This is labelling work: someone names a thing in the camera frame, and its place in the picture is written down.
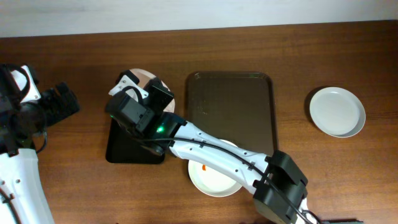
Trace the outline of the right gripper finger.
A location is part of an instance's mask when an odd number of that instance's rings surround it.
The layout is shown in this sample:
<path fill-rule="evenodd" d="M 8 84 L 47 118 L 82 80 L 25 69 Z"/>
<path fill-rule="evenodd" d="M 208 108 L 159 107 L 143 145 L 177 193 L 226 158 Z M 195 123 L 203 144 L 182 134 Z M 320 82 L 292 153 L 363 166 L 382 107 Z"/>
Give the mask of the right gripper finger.
<path fill-rule="evenodd" d="M 123 76 L 127 76 L 128 79 L 130 79 L 130 80 L 131 80 L 132 82 L 134 82 L 135 84 L 138 84 L 138 83 L 140 82 L 139 78 L 138 78 L 135 74 L 133 74 L 130 70 L 125 70 L 125 71 L 122 71 L 122 72 L 119 74 L 119 77 L 118 77 L 118 79 L 116 80 L 115 84 L 119 83 L 119 82 L 121 81 L 121 79 L 122 79 Z"/>
<path fill-rule="evenodd" d="M 146 91 L 149 96 L 146 99 L 146 105 L 155 113 L 162 114 L 164 109 L 174 99 L 174 94 L 165 86 L 159 78 L 149 80 L 146 85 Z"/>

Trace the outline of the white plate with ketchup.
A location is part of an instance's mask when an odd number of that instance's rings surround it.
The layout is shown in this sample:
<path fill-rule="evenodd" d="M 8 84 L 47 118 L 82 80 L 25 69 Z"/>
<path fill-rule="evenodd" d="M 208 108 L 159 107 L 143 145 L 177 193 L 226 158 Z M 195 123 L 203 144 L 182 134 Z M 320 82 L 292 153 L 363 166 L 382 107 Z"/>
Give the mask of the white plate with ketchup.
<path fill-rule="evenodd" d="M 139 96 L 142 102 L 153 109 L 164 108 L 165 112 L 175 111 L 174 94 L 165 83 L 151 72 L 140 68 L 125 70 L 119 74 L 117 91 L 124 90 L 136 101 Z"/>

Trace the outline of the white plate front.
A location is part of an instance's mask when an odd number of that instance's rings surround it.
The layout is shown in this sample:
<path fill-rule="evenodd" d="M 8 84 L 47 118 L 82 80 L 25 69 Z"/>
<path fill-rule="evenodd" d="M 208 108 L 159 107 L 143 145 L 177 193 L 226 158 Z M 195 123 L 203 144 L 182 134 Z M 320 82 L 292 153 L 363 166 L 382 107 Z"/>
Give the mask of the white plate front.
<path fill-rule="evenodd" d="M 242 188 L 235 180 L 199 162 L 189 160 L 188 174 L 199 191 L 212 197 L 227 197 Z"/>

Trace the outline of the large white plate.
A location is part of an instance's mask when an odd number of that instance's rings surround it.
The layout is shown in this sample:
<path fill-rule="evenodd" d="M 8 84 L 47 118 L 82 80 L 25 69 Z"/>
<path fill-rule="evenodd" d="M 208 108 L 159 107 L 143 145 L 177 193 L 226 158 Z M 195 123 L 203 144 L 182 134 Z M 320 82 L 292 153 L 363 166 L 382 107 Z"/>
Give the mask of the large white plate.
<path fill-rule="evenodd" d="M 325 87 L 311 97 L 310 117 L 315 126 L 329 136 L 350 138 L 366 123 L 362 102 L 352 92 L 339 87 Z"/>

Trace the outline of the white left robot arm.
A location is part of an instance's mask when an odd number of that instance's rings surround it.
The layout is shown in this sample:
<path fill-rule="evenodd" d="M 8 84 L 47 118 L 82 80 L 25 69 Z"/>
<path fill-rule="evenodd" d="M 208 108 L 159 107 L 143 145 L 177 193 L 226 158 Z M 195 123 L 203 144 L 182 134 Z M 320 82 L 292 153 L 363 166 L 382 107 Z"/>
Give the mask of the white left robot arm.
<path fill-rule="evenodd" d="M 39 175 L 38 154 L 49 127 L 79 112 L 62 82 L 39 92 L 28 65 L 1 64 L 1 223 L 53 223 Z"/>

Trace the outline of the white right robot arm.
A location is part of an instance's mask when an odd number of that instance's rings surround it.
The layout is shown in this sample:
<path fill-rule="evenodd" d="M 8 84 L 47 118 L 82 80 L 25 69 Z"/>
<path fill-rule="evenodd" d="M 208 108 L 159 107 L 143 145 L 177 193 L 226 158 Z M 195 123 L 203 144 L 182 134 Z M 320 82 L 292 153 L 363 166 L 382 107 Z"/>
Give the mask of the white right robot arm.
<path fill-rule="evenodd" d="M 139 147 L 199 162 L 235 180 L 253 195 L 258 213 L 274 223 L 320 223 L 308 209 L 308 180 L 282 151 L 248 151 L 200 130 L 166 107 L 174 94 L 156 76 L 143 86 L 132 70 L 120 73 L 105 111 Z"/>

